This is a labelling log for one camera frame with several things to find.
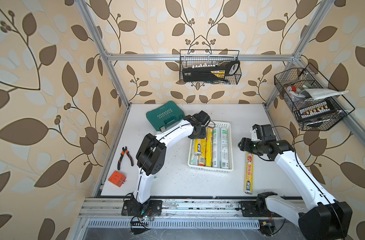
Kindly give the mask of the white plastic perforated basket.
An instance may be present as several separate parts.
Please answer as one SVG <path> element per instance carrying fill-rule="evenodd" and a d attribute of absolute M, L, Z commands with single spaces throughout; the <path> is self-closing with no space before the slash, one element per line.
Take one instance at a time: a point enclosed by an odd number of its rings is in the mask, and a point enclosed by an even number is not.
<path fill-rule="evenodd" d="M 191 140 L 188 166 L 192 169 L 230 173 L 234 170 L 231 124 L 214 121 L 211 140 Z"/>

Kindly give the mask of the yellow wrap roll group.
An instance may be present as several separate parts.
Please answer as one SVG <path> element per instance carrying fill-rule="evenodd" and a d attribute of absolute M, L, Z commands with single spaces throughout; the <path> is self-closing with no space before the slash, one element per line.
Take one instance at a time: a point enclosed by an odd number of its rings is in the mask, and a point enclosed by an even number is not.
<path fill-rule="evenodd" d="M 206 139 L 197 140 L 197 154 L 199 166 L 205 166 L 205 154 L 206 154 Z"/>

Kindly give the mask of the yellow wrap roll chef label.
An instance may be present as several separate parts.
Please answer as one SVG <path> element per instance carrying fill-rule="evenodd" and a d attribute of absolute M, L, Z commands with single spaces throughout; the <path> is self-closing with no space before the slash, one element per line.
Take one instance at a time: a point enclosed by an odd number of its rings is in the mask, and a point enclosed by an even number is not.
<path fill-rule="evenodd" d="M 212 134 L 213 128 L 206 129 L 206 152 L 205 152 L 205 166 L 212 167 Z"/>

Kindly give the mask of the clear green label wrap roll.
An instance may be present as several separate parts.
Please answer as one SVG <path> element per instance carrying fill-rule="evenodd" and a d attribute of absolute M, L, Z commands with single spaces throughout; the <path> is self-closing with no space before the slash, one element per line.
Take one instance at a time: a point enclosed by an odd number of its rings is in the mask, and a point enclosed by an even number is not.
<path fill-rule="evenodd" d="M 220 168 L 220 128 L 215 127 L 212 133 L 212 167 Z"/>

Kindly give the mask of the white green wrap roll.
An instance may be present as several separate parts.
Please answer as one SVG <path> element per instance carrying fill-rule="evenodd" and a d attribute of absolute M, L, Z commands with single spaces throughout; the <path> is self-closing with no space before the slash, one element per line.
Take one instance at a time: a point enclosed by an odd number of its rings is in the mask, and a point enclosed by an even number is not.
<path fill-rule="evenodd" d="M 220 150 L 220 159 L 221 159 L 221 168 L 229 169 L 229 153 L 228 153 L 228 130 L 227 128 L 220 129 L 221 136 L 221 150 Z"/>

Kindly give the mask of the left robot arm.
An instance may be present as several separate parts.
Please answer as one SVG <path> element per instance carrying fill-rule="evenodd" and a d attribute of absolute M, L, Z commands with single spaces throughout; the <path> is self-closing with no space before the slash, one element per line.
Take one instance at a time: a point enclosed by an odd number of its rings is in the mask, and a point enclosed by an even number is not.
<path fill-rule="evenodd" d="M 131 194 L 131 201 L 138 209 L 148 205 L 152 181 L 164 165 L 167 148 L 186 137 L 191 140 L 204 139 L 210 122 L 210 116 L 200 111 L 185 116 L 178 124 L 161 134 L 147 134 L 144 137 L 136 154 L 139 167 L 137 186 Z"/>

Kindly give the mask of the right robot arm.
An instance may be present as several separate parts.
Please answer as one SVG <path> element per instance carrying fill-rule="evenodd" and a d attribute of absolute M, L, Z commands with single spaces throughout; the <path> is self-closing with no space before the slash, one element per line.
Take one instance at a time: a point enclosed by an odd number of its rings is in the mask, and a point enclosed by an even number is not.
<path fill-rule="evenodd" d="M 256 211 L 276 213 L 298 226 L 308 240 L 345 239 L 352 218 L 352 209 L 328 193 L 300 161 L 294 147 L 287 141 L 253 141 L 242 138 L 241 151 L 267 155 L 289 177 L 300 193 L 307 211 L 301 210 L 274 192 L 258 194 Z"/>

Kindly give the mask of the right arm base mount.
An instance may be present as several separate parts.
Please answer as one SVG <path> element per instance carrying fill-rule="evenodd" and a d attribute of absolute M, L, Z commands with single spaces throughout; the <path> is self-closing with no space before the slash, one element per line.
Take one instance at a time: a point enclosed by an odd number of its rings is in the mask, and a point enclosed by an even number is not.
<path fill-rule="evenodd" d="M 258 210 L 256 208 L 256 201 L 241 201 L 239 202 L 239 209 L 243 217 L 261 217 L 261 218 L 281 218 L 280 215 L 272 213 L 269 210 Z"/>

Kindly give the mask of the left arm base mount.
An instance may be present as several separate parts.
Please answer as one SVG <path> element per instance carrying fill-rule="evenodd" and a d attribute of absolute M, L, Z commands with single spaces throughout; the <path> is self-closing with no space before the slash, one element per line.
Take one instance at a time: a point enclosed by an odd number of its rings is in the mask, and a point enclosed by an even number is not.
<path fill-rule="evenodd" d="M 145 217 L 145 216 L 160 216 L 162 211 L 161 200 L 148 200 L 143 204 L 140 204 L 135 199 L 125 200 L 121 215 L 132 217 Z"/>

